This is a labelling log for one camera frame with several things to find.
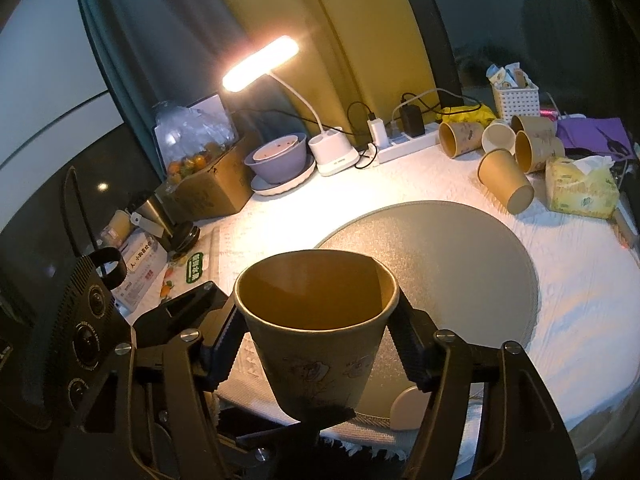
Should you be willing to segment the flower-printed paper cup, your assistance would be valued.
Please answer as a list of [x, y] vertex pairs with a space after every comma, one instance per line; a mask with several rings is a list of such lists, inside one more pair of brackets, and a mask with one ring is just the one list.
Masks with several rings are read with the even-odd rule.
[[277, 404], [299, 422], [357, 407], [399, 296], [383, 263], [335, 249], [265, 258], [233, 286]]

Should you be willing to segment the brown paper cup front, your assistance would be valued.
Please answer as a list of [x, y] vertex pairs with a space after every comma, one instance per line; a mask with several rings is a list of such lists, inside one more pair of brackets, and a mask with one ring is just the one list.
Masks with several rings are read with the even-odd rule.
[[477, 177], [510, 214], [520, 214], [534, 199], [533, 185], [514, 156], [504, 148], [483, 156], [477, 168]]

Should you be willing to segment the lying brown paper cup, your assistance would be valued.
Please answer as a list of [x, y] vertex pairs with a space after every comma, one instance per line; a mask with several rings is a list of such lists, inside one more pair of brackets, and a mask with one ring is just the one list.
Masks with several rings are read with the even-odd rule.
[[438, 128], [439, 143], [449, 158], [457, 158], [480, 148], [483, 131], [479, 122], [443, 122]]

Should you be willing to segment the green sticker label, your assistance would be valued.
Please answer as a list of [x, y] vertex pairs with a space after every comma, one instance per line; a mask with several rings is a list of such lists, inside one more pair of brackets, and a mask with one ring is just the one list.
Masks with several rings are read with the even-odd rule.
[[186, 282], [193, 284], [197, 282], [203, 274], [204, 254], [202, 252], [194, 252], [194, 254], [186, 262]]

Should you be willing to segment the round grey placemat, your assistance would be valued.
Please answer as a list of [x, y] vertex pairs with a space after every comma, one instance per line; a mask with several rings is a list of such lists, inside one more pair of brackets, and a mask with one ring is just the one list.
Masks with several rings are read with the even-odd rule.
[[528, 346], [533, 338], [540, 304], [533, 260], [485, 211], [443, 200], [396, 204], [348, 222], [319, 245], [384, 263], [413, 307], [469, 344]]

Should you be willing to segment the cardboard box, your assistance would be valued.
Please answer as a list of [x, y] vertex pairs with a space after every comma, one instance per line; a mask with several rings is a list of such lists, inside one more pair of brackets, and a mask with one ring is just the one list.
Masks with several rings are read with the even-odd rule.
[[155, 193], [169, 217], [175, 222], [200, 221], [239, 212], [253, 195], [254, 172], [244, 159], [261, 145], [260, 133], [247, 130], [214, 164], [178, 184], [161, 184]]

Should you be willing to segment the bag of fruit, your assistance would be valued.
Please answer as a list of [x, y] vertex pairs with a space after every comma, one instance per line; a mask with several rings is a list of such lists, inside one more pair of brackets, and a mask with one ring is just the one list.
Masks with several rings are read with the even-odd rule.
[[154, 133], [170, 185], [216, 162], [239, 140], [225, 110], [209, 113], [164, 101], [154, 106], [154, 113]]

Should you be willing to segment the white plate under bowl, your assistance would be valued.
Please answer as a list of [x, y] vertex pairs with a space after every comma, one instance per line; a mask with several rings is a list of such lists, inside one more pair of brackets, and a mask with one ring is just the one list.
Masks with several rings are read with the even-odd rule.
[[259, 196], [270, 197], [284, 194], [286, 192], [294, 190], [294, 188], [298, 188], [299, 185], [304, 184], [314, 174], [314, 170], [316, 170], [316, 167], [317, 163], [314, 159], [314, 156], [308, 155], [303, 171], [291, 180], [283, 183], [273, 184], [268, 183], [261, 177], [255, 176], [250, 181], [250, 188], [255, 194]]

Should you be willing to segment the teal curtain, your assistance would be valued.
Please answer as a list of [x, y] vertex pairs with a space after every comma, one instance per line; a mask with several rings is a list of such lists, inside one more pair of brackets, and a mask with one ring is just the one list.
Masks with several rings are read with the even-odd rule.
[[78, 0], [93, 53], [125, 122], [164, 172], [154, 107], [217, 93], [250, 40], [224, 0]]

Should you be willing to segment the purple cloth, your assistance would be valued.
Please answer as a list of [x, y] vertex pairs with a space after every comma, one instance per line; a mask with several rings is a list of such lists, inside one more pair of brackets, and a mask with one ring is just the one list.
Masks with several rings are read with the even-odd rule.
[[611, 156], [616, 162], [636, 159], [628, 133], [617, 117], [561, 119], [556, 136], [567, 150]]

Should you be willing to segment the white power strip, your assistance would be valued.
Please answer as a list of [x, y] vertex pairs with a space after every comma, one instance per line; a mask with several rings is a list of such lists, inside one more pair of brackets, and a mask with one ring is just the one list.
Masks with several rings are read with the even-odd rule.
[[408, 134], [398, 131], [394, 136], [388, 138], [386, 148], [378, 149], [375, 161], [379, 165], [385, 164], [439, 144], [438, 128], [437, 122], [430, 122], [424, 126], [422, 136], [408, 136]]

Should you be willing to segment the white desk lamp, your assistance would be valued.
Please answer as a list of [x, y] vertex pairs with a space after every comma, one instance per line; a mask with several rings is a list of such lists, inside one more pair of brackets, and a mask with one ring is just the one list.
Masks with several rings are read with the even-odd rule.
[[276, 68], [298, 55], [298, 52], [298, 43], [292, 37], [280, 36], [233, 65], [222, 77], [222, 86], [227, 91], [236, 93], [244, 90], [250, 84], [254, 84], [259, 78], [269, 76], [288, 90], [314, 116], [319, 133], [308, 141], [308, 145], [322, 177], [331, 177], [355, 167], [360, 155], [347, 139], [345, 131], [323, 125], [320, 115], [310, 102], [274, 72]]

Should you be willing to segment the white woven basket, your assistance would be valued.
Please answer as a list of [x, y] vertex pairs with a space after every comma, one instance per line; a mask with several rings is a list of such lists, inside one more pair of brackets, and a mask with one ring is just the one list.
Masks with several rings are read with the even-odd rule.
[[539, 116], [539, 88], [530, 84], [525, 88], [491, 88], [498, 117], [510, 122], [513, 116]]

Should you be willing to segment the white phone charger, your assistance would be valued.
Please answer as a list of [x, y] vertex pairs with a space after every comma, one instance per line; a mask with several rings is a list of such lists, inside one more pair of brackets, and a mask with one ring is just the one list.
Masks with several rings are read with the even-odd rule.
[[370, 135], [374, 145], [379, 150], [384, 150], [390, 146], [390, 139], [388, 138], [384, 122], [381, 118], [370, 118], [367, 121]]

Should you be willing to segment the black power adapter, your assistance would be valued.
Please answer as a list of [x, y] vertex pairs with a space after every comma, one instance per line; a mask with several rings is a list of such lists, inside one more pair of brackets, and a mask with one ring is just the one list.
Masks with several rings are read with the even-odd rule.
[[407, 104], [399, 109], [402, 131], [410, 138], [423, 136], [425, 133], [424, 122], [420, 107]]

